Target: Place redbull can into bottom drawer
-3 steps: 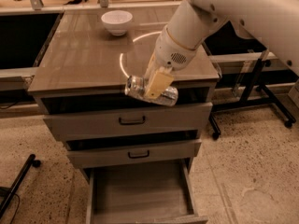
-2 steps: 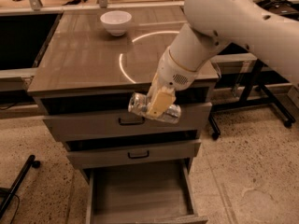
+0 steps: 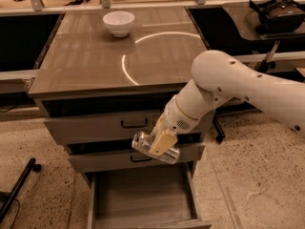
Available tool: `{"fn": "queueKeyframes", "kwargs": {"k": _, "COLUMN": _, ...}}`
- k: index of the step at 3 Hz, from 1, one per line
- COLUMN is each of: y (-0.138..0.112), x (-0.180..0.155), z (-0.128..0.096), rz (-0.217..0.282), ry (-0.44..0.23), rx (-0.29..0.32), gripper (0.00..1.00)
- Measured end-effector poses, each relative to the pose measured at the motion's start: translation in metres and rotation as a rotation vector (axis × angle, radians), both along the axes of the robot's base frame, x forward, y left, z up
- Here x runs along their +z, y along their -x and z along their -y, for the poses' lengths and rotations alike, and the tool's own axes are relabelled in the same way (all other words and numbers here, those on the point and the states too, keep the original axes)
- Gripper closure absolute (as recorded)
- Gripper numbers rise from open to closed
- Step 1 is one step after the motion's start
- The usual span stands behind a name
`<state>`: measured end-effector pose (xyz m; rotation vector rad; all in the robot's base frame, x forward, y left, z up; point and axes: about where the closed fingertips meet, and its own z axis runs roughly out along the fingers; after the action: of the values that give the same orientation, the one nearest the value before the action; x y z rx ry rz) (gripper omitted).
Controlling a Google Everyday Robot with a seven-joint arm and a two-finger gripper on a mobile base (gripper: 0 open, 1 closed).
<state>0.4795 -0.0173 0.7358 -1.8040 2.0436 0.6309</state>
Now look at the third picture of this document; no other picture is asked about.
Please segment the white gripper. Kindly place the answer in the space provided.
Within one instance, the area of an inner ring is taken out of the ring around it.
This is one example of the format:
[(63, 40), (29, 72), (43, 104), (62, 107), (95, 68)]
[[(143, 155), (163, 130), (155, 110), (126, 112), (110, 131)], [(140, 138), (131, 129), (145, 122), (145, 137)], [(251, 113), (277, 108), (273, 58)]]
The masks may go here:
[(176, 143), (175, 132), (187, 134), (199, 123), (198, 119), (186, 116), (179, 108), (176, 96), (174, 96), (166, 105), (163, 114), (158, 118), (152, 129), (151, 137), (153, 139), (150, 153), (155, 156), (161, 156)]

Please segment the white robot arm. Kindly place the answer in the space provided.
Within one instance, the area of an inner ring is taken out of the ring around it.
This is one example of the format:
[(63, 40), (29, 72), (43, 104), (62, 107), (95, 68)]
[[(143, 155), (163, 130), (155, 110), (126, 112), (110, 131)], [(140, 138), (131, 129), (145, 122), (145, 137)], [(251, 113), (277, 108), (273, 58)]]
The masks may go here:
[(150, 153), (161, 156), (200, 119), (232, 98), (305, 136), (305, 84), (259, 73), (220, 51), (201, 53), (192, 64), (192, 79), (166, 105), (152, 131)]

